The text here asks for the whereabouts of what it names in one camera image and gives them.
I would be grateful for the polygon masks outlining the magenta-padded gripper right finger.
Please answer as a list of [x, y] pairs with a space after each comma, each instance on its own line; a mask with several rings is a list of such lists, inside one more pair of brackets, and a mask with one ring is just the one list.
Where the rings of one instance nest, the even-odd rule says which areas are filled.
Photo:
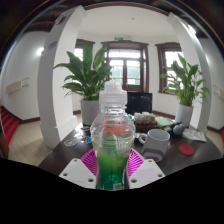
[[134, 149], [130, 150], [126, 175], [130, 189], [143, 187], [165, 176], [153, 159], [145, 159]]

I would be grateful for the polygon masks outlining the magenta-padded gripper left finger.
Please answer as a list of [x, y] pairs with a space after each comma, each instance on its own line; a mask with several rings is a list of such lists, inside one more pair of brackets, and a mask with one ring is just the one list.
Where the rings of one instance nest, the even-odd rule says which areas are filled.
[[60, 173], [60, 177], [81, 187], [95, 189], [98, 174], [97, 157], [95, 151], [91, 149], [80, 159], [73, 158]]

